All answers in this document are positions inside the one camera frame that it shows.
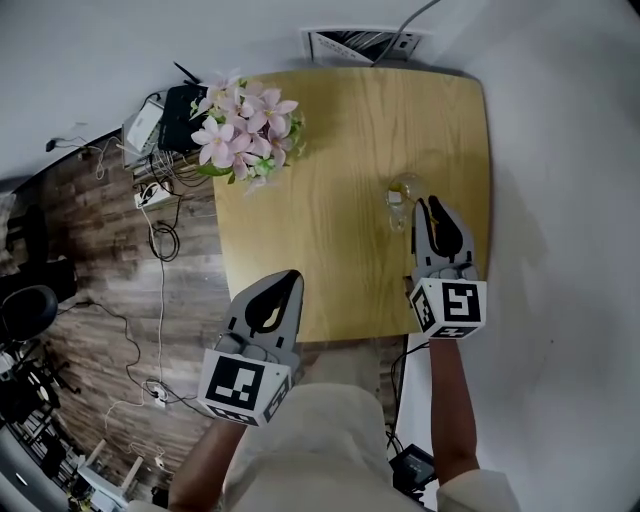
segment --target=green leaf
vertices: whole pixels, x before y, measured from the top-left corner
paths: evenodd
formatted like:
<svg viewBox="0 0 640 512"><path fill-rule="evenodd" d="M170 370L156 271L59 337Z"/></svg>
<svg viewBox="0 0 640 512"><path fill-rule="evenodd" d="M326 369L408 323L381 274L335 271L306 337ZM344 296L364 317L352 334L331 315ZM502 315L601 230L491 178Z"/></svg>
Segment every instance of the green leaf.
<svg viewBox="0 0 640 512"><path fill-rule="evenodd" d="M206 176L225 176L231 172L231 167L227 169L219 169L215 165L207 164L202 167L198 167L198 172Z"/></svg>

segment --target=flower bouquet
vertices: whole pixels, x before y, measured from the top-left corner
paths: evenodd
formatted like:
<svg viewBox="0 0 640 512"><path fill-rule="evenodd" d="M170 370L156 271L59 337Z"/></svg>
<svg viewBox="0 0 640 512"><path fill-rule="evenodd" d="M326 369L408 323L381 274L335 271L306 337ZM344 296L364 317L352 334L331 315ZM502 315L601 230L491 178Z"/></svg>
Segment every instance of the flower bouquet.
<svg viewBox="0 0 640 512"><path fill-rule="evenodd" d="M229 183L247 180L251 190L282 169L292 150L299 155L304 122L294 114L298 102L281 101L280 95L280 89L240 77L221 78L208 87L200 103L191 104L191 118L204 117L202 128L191 135L202 146L199 172L230 174Z"/></svg>

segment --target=office chair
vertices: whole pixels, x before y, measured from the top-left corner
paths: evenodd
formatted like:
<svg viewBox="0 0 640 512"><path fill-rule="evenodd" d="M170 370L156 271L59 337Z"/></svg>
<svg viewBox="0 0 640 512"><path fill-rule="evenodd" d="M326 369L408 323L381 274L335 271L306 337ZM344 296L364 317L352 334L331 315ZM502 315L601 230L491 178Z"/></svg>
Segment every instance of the office chair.
<svg viewBox="0 0 640 512"><path fill-rule="evenodd" d="M47 329L58 313L58 299L44 285L22 288L0 306L0 340L27 341Z"/></svg>
<svg viewBox="0 0 640 512"><path fill-rule="evenodd" d="M49 261L49 235L43 211L29 206L22 217L7 222L6 248L9 253L17 240L23 239L28 260L18 266L20 272L0 277L0 304L14 292L34 285L51 288L58 302L73 297L77 291L76 272L68 259Z"/></svg>

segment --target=beige shirt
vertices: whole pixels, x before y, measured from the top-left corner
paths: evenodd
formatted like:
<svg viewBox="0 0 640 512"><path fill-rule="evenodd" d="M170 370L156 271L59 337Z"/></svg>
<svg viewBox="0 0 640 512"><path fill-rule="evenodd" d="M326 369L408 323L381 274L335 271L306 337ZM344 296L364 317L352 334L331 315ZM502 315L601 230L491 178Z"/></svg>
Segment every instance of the beige shirt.
<svg viewBox="0 0 640 512"><path fill-rule="evenodd" d="M249 428L231 462L224 509L232 512L418 512L391 485L384 418L368 392L343 384L295 387L271 423ZM470 471L437 491L442 512L513 512L502 473ZM157 512L132 502L129 512Z"/></svg>

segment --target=white wall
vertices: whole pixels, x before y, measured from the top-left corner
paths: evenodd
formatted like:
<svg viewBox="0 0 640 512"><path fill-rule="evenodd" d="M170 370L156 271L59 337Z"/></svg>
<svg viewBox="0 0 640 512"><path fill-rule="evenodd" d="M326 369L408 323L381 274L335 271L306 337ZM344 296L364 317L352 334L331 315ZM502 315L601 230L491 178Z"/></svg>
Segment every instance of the white wall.
<svg viewBox="0 0 640 512"><path fill-rule="evenodd" d="M477 3L446 2L416 27L457 26ZM93 140L118 128L147 94L181 84L174 60L201 77L300 68L300 28L397 28L421 3L0 0L0 180L33 175L64 155L45 153L52 137Z"/></svg>
<svg viewBox="0 0 640 512"><path fill-rule="evenodd" d="M625 1L529 4L494 2L437 57L481 80L491 132L489 323L461 343L479 458L524 510L625 511L640 497L640 18ZM428 353L408 367L399 435L429 449Z"/></svg>
<svg viewBox="0 0 640 512"><path fill-rule="evenodd" d="M0 0L0 179L59 158L44 153L50 137L118 127L182 80L172 60L201 75L296 68L300 27L394 27L421 4ZM425 61L486 94L490 319L463 348L481 461L509 474L524 510L628 510L640 495L640 20L626 0L443 0L414 28L431 34ZM400 434L426 446L425 356L409 362Z"/></svg>

